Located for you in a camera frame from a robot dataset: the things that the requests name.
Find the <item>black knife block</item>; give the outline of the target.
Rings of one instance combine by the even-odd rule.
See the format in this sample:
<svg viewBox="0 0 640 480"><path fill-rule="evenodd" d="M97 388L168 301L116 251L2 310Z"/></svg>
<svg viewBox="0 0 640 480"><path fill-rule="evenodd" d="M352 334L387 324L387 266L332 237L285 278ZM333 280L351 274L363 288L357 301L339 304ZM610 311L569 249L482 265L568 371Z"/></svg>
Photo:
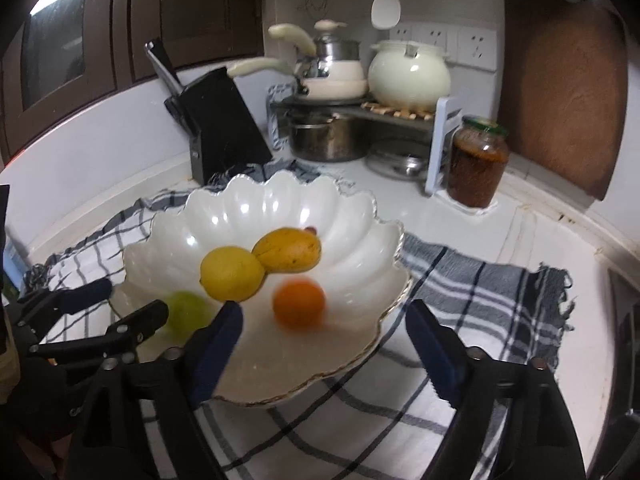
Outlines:
<svg viewBox="0 0 640 480"><path fill-rule="evenodd" d="M210 70L185 86L162 40L148 41L144 52L169 91L166 110L188 135L193 180L206 185L236 166L270 162L267 142L228 70Z"/></svg>

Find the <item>green apple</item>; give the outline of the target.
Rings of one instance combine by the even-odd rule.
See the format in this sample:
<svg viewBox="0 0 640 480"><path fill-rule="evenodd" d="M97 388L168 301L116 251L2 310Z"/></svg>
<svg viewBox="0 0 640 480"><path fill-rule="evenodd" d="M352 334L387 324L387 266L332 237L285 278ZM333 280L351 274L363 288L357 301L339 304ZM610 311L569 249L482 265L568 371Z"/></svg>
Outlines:
<svg viewBox="0 0 640 480"><path fill-rule="evenodd" d="M168 320L164 331L171 341L184 344L196 330L206 327L216 314L216 307L193 292L174 292L164 299Z"/></svg>

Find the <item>wooden cutting board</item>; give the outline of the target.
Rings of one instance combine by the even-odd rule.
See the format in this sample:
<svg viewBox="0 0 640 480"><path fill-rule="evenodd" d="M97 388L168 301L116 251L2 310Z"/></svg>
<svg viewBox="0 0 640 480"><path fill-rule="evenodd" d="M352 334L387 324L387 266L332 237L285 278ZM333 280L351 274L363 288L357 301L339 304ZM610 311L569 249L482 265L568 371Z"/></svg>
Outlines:
<svg viewBox="0 0 640 480"><path fill-rule="evenodd" d="M498 122L510 150L603 200L628 96L622 20L590 0L503 0Z"/></svg>

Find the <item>orange mandarin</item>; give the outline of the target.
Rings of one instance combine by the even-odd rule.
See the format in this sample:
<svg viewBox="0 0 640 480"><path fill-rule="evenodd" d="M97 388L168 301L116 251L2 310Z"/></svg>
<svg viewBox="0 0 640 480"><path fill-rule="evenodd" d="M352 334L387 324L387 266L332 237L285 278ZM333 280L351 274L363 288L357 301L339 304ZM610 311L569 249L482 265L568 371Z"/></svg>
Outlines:
<svg viewBox="0 0 640 480"><path fill-rule="evenodd" d="M326 313L326 294L309 278L292 278L273 293L272 312L287 330L314 330L322 324Z"/></svg>

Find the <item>large yellow lemon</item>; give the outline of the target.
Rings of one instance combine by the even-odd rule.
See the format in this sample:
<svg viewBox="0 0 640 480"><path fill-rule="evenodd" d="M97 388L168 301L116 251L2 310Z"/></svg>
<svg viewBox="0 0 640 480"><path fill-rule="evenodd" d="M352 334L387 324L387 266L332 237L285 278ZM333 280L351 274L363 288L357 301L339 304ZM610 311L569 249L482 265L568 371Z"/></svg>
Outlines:
<svg viewBox="0 0 640 480"><path fill-rule="evenodd" d="M241 302L262 286L265 268L248 250L222 246L209 252L200 264L200 283L209 297Z"/></svg>

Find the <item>green dish soap bottle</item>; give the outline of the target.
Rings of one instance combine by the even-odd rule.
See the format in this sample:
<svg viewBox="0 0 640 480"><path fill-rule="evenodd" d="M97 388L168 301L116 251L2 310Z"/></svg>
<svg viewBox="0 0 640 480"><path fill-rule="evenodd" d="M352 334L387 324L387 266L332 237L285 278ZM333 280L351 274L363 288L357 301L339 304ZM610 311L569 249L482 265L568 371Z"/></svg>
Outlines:
<svg viewBox="0 0 640 480"><path fill-rule="evenodd" d="M11 287L16 290L17 295L21 295L25 290L25 275L28 271L28 265L9 236L6 237L4 243L2 264L4 275L9 280Z"/></svg>

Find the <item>cream round kettle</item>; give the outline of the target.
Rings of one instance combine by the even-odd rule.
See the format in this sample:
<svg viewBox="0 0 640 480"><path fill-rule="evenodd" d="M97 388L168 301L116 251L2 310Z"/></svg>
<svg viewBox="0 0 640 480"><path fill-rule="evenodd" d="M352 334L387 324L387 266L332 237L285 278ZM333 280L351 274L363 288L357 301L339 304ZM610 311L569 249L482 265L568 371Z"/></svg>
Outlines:
<svg viewBox="0 0 640 480"><path fill-rule="evenodd" d="M413 112L432 112L448 96L451 77L448 54L440 47L415 41L383 40L371 49L369 90L386 106Z"/></svg>

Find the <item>grey shelf rack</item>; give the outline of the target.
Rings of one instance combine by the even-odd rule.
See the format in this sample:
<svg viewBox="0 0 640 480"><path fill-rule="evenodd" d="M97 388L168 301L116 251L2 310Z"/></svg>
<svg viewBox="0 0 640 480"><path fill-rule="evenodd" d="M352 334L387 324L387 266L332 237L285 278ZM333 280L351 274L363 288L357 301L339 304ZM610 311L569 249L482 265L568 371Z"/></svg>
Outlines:
<svg viewBox="0 0 640 480"><path fill-rule="evenodd" d="M439 98L433 113L402 112L362 99L344 102L308 103L297 96L272 101L268 110L274 115L292 119L295 115L344 116L357 119L382 139L412 139L426 146L424 192L436 194L444 187L446 163L452 134L462 126L462 99L457 96Z"/></svg>

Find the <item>dark wooden cabinet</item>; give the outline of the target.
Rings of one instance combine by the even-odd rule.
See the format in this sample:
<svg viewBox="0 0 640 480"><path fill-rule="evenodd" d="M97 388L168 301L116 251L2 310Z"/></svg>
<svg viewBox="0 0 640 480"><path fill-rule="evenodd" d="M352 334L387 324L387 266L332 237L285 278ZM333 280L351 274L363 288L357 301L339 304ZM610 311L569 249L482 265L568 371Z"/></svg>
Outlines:
<svg viewBox="0 0 640 480"><path fill-rule="evenodd" d="M1 159L154 77L145 44L186 68L261 55L262 0L1 0Z"/></svg>

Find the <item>white rice spoon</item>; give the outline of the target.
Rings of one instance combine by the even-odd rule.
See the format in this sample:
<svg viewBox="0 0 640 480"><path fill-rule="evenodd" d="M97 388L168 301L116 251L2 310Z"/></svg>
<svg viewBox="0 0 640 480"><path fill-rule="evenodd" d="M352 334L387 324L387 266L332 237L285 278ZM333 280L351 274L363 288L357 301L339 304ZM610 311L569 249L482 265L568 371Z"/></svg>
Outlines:
<svg viewBox="0 0 640 480"><path fill-rule="evenodd" d="M401 17L399 0L373 0L371 6L371 24L377 30L389 30L395 27Z"/></svg>

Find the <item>checkered kitchen cloth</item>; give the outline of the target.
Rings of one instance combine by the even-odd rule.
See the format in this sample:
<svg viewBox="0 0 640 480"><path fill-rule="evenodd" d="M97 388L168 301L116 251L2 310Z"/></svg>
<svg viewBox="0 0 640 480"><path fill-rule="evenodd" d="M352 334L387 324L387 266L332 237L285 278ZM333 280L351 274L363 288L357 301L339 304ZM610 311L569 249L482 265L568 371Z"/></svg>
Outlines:
<svg viewBox="0 0 640 480"><path fill-rule="evenodd" d="M146 240L157 211L175 211L186 192L139 198L102 229L27 274L27 289L75 288L125 277L122 251ZM442 325L492 358L558 366L566 321L567 270L489 263L406 234L401 261L413 284L385 320L382 339L345 374L316 382L275 408L210 401L196 412L229 479L420 479L454 411L438 398L405 328L406 306L423 300Z"/></svg>

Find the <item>brown jar green lid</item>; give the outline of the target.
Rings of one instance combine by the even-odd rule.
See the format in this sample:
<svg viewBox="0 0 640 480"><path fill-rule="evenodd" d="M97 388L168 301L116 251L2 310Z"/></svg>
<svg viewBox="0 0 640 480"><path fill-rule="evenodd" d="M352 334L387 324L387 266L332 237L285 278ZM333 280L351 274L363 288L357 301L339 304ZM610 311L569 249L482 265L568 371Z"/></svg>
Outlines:
<svg viewBox="0 0 640 480"><path fill-rule="evenodd" d="M489 119L466 115L451 141L446 191L452 200L488 208L509 161L506 129Z"/></svg>

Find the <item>steel lid under rack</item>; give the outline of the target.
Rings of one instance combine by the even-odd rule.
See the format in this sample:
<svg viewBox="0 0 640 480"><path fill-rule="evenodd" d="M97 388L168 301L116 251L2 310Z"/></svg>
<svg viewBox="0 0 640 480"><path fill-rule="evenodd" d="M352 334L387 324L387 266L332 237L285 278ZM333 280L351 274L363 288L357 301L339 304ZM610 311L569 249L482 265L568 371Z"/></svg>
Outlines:
<svg viewBox="0 0 640 480"><path fill-rule="evenodd" d="M383 139L374 142L366 165L384 177L415 181L427 174L430 146L412 139Z"/></svg>

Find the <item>steel pot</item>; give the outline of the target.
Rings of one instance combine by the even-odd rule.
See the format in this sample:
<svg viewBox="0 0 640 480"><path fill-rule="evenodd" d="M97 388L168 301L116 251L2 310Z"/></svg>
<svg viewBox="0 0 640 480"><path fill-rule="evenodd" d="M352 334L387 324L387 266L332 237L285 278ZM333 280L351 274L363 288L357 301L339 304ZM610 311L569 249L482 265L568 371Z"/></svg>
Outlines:
<svg viewBox="0 0 640 480"><path fill-rule="evenodd" d="M340 114L288 118L292 154L310 162L351 162L367 155L372 134L364 120Z"/></svg>

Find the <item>yellow mango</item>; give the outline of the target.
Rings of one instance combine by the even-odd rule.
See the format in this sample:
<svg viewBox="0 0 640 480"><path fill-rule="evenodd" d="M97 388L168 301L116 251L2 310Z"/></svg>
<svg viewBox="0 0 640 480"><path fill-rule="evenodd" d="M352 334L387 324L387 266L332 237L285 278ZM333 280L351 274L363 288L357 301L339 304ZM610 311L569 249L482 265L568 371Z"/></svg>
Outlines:
<svg viewBox="0 0 640 480"><path fill-rule="evenodd" d="M313 232L280 228L258 240L252 254L270 274L306 272L320 262L321 242Z"/></svg>

